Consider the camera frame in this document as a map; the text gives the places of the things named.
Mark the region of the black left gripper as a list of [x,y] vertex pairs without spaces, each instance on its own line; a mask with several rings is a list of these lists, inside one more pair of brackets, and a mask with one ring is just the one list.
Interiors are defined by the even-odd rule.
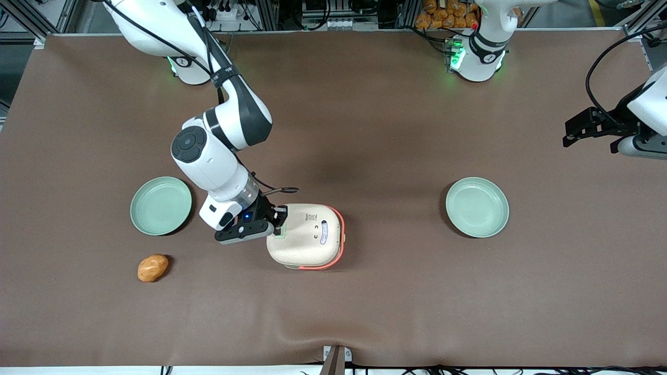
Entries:
[[608,112],[607,116],[600,109],[592,107],[584,111],[585,116],[574,116],[565,122],[565,136],[562,138],[563,147],[570,147],[581,138],[597,138],[607,135],[619,137],[610,143],[610,151],[619,152],[622,140],[641,134],[646,126],[627,105],[639,96],[643,86],[622,97],[617,106]]

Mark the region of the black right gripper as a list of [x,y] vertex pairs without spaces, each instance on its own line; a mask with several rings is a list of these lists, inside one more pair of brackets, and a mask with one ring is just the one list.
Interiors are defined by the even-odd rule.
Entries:
[[236,223],[236,233],[273,233],[273,231],[279,231],[287,215],[287,206],[275,206],[267,197],[260,196],[241,212]]

